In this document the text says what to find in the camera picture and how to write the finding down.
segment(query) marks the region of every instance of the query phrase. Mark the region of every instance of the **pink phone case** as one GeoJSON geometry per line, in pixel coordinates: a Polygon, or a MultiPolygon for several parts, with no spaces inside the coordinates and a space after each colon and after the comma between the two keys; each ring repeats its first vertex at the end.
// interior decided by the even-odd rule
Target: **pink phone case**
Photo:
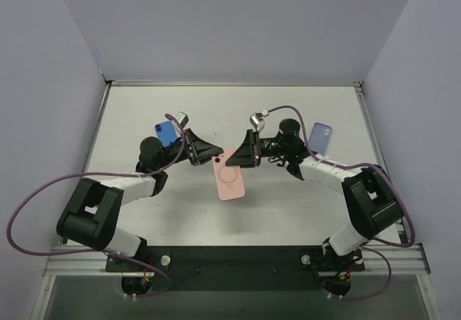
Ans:
{"type": "Polygon", "coordinates": [[[222,201],[238,199],[245,195],[240,167],[225,165],[225,161],[235,151],[235,148],[224,148],[224,153],[211,159],[218,186],[218,196],[222,201]]]}

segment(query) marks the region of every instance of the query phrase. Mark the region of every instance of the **blue smartphone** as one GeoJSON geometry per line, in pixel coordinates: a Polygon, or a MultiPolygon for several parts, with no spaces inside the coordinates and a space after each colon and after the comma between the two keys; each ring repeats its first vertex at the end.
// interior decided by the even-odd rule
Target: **blue smartphone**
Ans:
{"type": "Polygon", "coordinates": [[[310,149],[324,156],[332,133],[333,129],[329,125],[319,122],[314,124],[309,137],[310,149]]]}
{"type": "Polygon", "coordinates": [[[166,122],[156,124],[155,128],[157,132],[157,138],[165,147],[169,146],[178,138],[173,123],[169,120],[167,120],[166,122]]]}

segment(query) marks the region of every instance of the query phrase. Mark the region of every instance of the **lavender phone case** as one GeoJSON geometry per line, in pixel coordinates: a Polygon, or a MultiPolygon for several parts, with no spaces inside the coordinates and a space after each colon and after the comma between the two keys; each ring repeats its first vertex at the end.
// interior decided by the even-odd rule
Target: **lavender phone case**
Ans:
{"type": "Polygon", "coordinates": [[[309,137],[310,149],[324,156],[332,133],[333,129],[329,125],[319,122],[314,124],[309,137]]]}

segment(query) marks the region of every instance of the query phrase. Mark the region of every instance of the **white table surface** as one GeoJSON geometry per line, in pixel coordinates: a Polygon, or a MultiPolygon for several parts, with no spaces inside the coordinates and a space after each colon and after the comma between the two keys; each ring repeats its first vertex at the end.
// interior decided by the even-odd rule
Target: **white table surface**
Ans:
{"type": "MultiPolygon", "coordinates": [[[[243,142],[250,114],[280,105],[301,111],[308,134],[315,122],[333,128],[332,159],[376,162],[353,87],[114,86],[88,171],[134,172],[140,142],[156,136],[154,125],[166,120],[165,112],[187,113],[188,128],[225,148],[243,142]]],[[[261,136],[274,136],[286,117],[295,114],[272,113],[261,136]]],[[[314,245],[348,221],[342,195],[265,159],[259,168],[242,170],[245,197],[227,202],[218,199],[210,162],[193,167],[183,161],[167,173],[163,192],[120,211],[118,226],[150,245],[314,245]]],[[[399,241],[395,226],[380,237],[399,241]]]]}

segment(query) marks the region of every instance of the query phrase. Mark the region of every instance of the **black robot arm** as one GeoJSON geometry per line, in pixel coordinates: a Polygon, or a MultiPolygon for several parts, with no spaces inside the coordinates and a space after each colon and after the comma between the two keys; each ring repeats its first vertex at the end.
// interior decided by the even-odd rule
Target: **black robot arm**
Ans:
{"type": "MultiPolygon", "coordinates": [[[[223,152],[196,136],[191,129],[184,131],[185,145],[177,163],[189,159],[194,166],[204,164],[223,152]]],[[[151,136],[140,144],[136,172],[147,174],[169,165],[181,151],[179,138],[169,146],[151,136]]],[[[123,177],[107,181],[83,178],[77,184],[56,228],[60,236],[96,250],[106,250],[129,257],[139,254],[146,240],[117,228],[121,206],[162,191],[168,179],[166,172],[151,177],[123,177]],[[91,213],[87,208],[95,208],[91,213]]]]}

